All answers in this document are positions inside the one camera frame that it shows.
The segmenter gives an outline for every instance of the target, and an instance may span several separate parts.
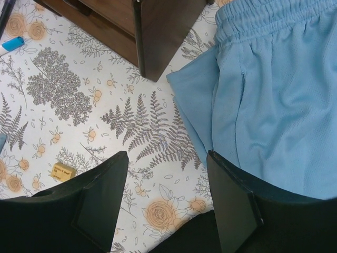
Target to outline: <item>small wooden block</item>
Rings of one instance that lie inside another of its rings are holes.
[[[60,162],[54,164],[51,176],[58,181],[65,182],[76,175],[76,170]]]

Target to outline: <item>wooden drawer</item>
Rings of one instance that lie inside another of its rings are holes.
[[[157,81],[214,0],[35,0],[65,16]]]

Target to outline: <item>black pen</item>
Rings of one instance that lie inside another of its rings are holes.
[[[1,10],[0,16],[0,40],[6,28],[9,16],[12,13],[16,0],[5,0],[4,7]]]

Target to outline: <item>shorts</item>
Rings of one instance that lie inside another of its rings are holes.
[[[337,196],[337,0],[234,0],[216,45],[167,76],[202,162]]]

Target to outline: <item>floral tablecloth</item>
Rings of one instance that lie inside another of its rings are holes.
[[[205,8],[153,83],[65,18],[18,0],[1,41],[23,36],[26,44],[0,58],[0,133],[8,136],[0,154],[0,199],[59,184],[50,177],[56,162],[80,174],[127,150],[112,252],[148,252],[209,211],[206,169],[165,76],[213,45],[219,5]]]

